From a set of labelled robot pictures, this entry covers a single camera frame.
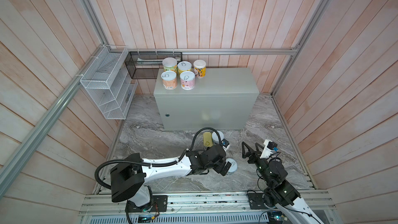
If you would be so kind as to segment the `grey metal cabinet box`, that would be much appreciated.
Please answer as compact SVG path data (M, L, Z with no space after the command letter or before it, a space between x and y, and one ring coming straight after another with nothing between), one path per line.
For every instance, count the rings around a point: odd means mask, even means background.
M159 70L154 97L165 130L243 129L259 95L249 68L208 68L192 90L163 86Z

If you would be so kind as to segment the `aluminium back frame rail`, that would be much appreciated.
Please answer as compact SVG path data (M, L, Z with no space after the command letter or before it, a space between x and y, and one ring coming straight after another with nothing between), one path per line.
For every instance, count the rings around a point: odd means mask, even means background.
M146 49L146 48L126 48L128 52L181 52L183 55L282 55L292 56L298 52L293 48L165 48L165 49Z

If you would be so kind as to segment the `aluminium front rail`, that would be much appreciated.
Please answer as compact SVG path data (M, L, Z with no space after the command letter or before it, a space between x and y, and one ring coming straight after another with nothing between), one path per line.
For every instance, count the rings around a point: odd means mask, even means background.
M302 199L312 210L336 209L331 196L325 190L300 190ZM169 192L153 194L153 198L167 196L159 205L166 206L165 214L190 213L233 213L251 212L251 204L245 191L225 192ZM122 215L126 203L112 202L111 195L87 195L79 211L79 216Z

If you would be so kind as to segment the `teal label can back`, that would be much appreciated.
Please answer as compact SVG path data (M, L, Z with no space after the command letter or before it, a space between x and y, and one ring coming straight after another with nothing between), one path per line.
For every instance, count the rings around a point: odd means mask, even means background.
M224 140L224 133L222 131L217 131L217 133L213 132L211 134L211 137L214 143L219 144L219 138L221 139L221 141Z

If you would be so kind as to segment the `pink label can front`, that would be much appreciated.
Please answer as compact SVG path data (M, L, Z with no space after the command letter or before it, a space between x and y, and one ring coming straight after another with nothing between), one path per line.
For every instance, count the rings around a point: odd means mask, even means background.
M184 71L180 74L181 87L184 90L192 90L195 87L195 74L192 71Z

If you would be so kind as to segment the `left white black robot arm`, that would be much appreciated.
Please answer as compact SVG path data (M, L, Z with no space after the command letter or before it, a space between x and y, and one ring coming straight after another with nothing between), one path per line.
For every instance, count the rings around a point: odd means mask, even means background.
M112 202L127 201L138 208L152 208L153 193L150 181L166 177L206 175L209 170L227 175L232 164L227 161L222 146L205 150L185 150L179 157L168 159L144 159L134 153L125 159L107 161L98 166L94 178L99 185L110 189Z

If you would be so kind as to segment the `blue label can front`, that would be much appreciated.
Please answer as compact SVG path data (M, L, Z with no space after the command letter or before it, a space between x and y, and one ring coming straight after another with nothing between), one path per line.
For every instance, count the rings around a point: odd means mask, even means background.
M235 173L237 171L237 168L238 168L237 162L232 158L227 158L227 162L229 162L231 164L227 174L232 175L233 173Z

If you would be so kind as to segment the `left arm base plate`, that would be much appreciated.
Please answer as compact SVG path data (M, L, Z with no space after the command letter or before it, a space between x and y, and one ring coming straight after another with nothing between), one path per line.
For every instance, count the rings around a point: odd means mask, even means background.
M151 201L144 206L137 207L132 201L128 200L125 207L126 213L155 213L166 212L168 204L167 195L155 195Z

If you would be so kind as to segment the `gold sardine tin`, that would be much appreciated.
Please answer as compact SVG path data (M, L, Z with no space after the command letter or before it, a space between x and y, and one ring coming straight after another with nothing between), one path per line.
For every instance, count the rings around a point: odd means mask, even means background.
M203 133L203 145L205 147L212 147L214 145L212 134L210 132Z

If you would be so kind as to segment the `orange label can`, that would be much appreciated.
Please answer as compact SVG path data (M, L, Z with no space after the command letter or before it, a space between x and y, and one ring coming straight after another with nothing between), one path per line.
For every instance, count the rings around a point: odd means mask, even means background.
M164 71L161 74L162 84L166 90L177 88L177 74L174 71Z

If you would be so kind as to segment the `yellow label can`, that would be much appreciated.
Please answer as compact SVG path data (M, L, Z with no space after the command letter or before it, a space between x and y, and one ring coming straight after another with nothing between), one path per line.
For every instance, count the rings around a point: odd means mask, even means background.
M172 57L167 57L162 60L164 71L173 71L177 73L177 64L178 64L177 60Z

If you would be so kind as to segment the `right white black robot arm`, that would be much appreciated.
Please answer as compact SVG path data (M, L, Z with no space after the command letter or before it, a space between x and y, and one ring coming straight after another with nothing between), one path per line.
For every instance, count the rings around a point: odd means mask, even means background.
M298 190L287 181L288 172L279 154L277 144L270 140L265 140L263 145L255 143L254 149L242 143L242 158L256 166L266 183L262 190L265 206L282 212L293 224L322 224Z

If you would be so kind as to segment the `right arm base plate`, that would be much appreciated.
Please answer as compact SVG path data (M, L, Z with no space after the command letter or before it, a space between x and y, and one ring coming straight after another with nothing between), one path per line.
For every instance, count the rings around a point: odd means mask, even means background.
M254 193L252 191L247 193L249 206L252 210L271 209L265 204L263 193Z

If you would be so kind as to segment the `black mesh basket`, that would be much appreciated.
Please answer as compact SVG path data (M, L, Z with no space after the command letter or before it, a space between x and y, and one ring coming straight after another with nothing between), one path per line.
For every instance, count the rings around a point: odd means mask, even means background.
M163 59L168 57L182 61L181 52L129 51L124 64L132 79L157 79Z

